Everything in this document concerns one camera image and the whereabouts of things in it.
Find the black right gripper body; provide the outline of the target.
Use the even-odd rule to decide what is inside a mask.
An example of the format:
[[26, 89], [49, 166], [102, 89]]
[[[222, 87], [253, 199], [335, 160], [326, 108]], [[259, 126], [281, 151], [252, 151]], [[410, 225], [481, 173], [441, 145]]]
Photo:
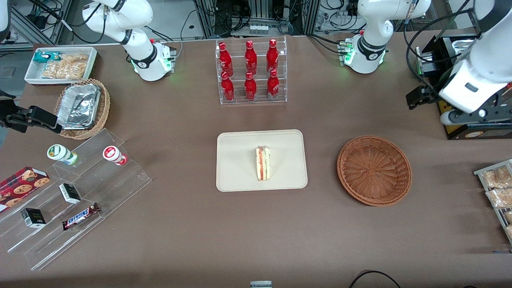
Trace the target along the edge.
[[3, 128], [18, 129], [16, 124], [7, 122], [7, 116], [18, 111], [15, 104], [16, 96], [10, 95], [7, 92], [0, 92], [0, 122]]

